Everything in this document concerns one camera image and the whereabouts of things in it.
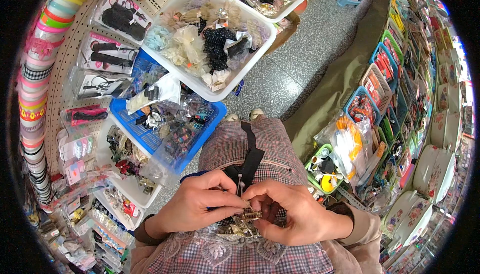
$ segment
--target shoe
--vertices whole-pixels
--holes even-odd
[[[225,121],[238,122],[238,121],[240,121],[238,118],[239,118],[238,115],[236,115],[236,114],[230,114],[230,115],[227,115],[227,116],[226,116]]]
[[[250,122],[255,121],[257,116],[259,115],[265,115],[261,109],[254,109],[250,112]]]

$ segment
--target price tag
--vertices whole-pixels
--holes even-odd
[[[217,24],[215,25],[215,29],[226,28],[226,27],[228,27],[228,25],[229,25],[229,22],[228,22],[228,21],[225,22],[225,23],[221,23],[221,24],[218,24],[218,23],[217,23]]]

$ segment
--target store shelf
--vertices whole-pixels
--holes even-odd
[[[70,26],[69,30],[65,33],[65,41],[59,48],[58,54],[54,63],[54,67],[51,73],[51,78],[48,86],[48,101],[45,114],[45,153],[47,163],[50,168],[51,176],[59,173],[58,168],[58,146],[56,142],[57,133],[61,130],[60,123],[60,110],[66,108],[83,107],[92,104],[100,104],[102,108],[108,107],[110,99],[87,99],[77,102],[72,102],[70,98],[64,98],[62,94],[62,85],[64,79],[67,77],[68,70],[71,66],[75,65],[78,48],[80,42],[86,31],[93,30],[95,32],[102,31],[101,28],[95,26],[92,27],[88,24],[89,18],[97,4],[98,0],[88,0],[79,9],[75,15],[75,22]],[[142,10],[147,13],[151,18],[158,12],[161,6],[168,0],[133,0],[135,4],[140,6]],[[115,33],[105,31],[105,36],[121,40],[122,42],[135,46],[131,42],[126,41],[124,38],[118,36]],[[91,123],[87,125],[88,131],[93,133],[94,143],[93,147],[96,147],[97,137],[101,127],[101,121]]]

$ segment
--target lace ribbon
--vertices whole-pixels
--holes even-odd
[[[26,52],[32,50],[34,54],[38,54],[39,60],[43,60],[45,57],[50,57],[53,49],[60,47],[64,41],[65,38],[62,38],[60,41],[52,43],[41,38],[32,37],[27,41],[25,48]]]

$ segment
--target display rack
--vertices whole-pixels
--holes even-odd
[[[86,31],[101,31],[98,26],[92,27],[88,24],[90,16],[97,4],[98,0],[88,0],[75,15],[75,22],[65,33],[65,42],[58,50],[58,54],[51,73],[48,87],[48,102],[45,115],[45,153],[47,163],[50,168],[50,175],[59,173],[58,167],[58,146],[56,141],[57,133],[62,129],[60,125],[60,110],[66,108],[77,108],[92,104],[100,104],[102,108],[108,107],[110,99],[87,99],[73,102],[69,98],[63,98],[62,86],[65,77],[67,77],[69,68],[76,63],[78,47]],[[168,0],[133,0],[139,5],[145,13],[151,18],[159,11],[160,7]],[[132,45],[131,42],[114,33],[104,33],[106,36],[121,40],[124,43]],[[94,143],[96,147],[97,136],[99,135],[101,121],[94,122],[87,126],[88,131],[93,133]]]

